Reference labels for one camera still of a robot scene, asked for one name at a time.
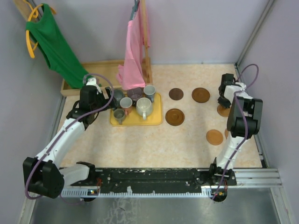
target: green tank top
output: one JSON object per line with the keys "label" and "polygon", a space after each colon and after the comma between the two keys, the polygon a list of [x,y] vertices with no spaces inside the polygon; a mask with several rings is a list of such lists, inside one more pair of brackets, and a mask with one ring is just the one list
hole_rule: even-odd
{"label": "green tank top", "polygon": [[49,5],[43,4],[43,16],[38,22],[27,22],[26,30],[48,64],[49,69],[59,73],[71,88],[81,88],[88,72],[82,67],[70,46],[62,36]]}

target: marble table surface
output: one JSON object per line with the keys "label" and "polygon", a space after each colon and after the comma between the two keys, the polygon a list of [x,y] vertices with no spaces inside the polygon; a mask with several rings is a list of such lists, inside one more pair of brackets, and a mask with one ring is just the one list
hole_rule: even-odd
{"label": "marble table surface", "polygon": [[[224,146],[227,118],[217,113],[218,87],[221,75],[235,74],[233,64],[176,64],[152,65],[153,82],[162,96],[163,122],[158,126],[112,127],[110,111],[99,114],[65,156],[61,167],[78,161],[95,164],[96,167],[126,168],[208,168]],[[211,97],[208,102],[195,102],[192,91],[206,88]],[[184,97],[175,101],[168,93],[180,88]],[[78,96],[67,97],[60,127]],[[171,126],[165,120],[166,112],[178,108],[185,114],[180,126]],[[213,146],[206,140],[206,133],[217,129],[224,141]],[[239,153],[235,168],[262,167],[254,138]]]}

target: cup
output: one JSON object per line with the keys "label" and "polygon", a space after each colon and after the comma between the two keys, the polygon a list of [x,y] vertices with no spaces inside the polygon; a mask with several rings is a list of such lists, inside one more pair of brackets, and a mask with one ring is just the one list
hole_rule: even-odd
{"label": "cup", "polygon": [[113,116],[114,116],[115,120],[117,120],[120,125],[122,125],[122,122],[126,118],[125,111],[123,109],[116,109],[114,111]]}
{"label": "cup", "polygon": [[133,101],[133,106],[136,106],[136,102],[142,97],[142,89],[140,87],[127,90],[127,96]]}
{"label": "cup", "polygon": [[147,85],[144,87],[143,92],[145,94],[145,97],[150,99],[151,102],[154,102],[156,88],[153,85]]}
{"label": "cup", "polygon": [[128,116],[133,110],[133,101],[129,97],[124,97],[120,101],[121,108],[125,111],[125,115]]}
{"label": "cup", "polygon": [[136,104],[137,113],[146,120],[146,117],[153,113],[153,104],[150,99],[140,98]]}
{"label": "cup", "polygon": [[114,90],[114,99],[116,107],[120,107],[120,101],[125,97],[125,94],[121,90]]}

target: dark brown coaster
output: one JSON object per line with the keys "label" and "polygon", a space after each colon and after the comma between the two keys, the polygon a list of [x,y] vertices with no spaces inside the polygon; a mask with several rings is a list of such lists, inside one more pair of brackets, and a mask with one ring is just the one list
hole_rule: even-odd
{"label": "dark brown coaster", "polygon": [[179,88],[173,88],[169,91],[169,97],[173,100],[180,100],[183,98],[184,92]]}
{"label": "dark brown coaster", "polygon": [[179,126],[184,122],[185,115],[181,110],[174,108],[170,109],[166,113],[165,118],[168,124],[172,126]]}
{"label": "dark brown coaster", "polygon": [[225,138],[228,139],[228,130],[227,129],[225,129],[224,135],[225,135]]}
{"label": "dark brown coaster", "polygon": [[210,98],[210,93],[205,88],[196,88],[192,92],[192,98],[198,103],[205,103]]}
{"label": "dark brown coaster", "polygon": [[217,146],[223,142],[223,135],[220,131],[212,129],[206,133],[206,139],[211,145]]}
{"label": "dark brown coaster", "polygon": [[217,112],[220,114],[220,116],[227,118],[229,116],[230,108],[224,108],[223,106],[218,105]]}

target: pink mug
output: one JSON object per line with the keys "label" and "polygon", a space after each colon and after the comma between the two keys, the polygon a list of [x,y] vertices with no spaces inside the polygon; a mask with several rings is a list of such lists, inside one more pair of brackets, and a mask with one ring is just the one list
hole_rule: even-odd
{"label": "pink mug", "polygon": [[128,116],[133,110],[133,101],[129,97],[124,97],[120,101],[120,106],[125,111],[125,115]]}

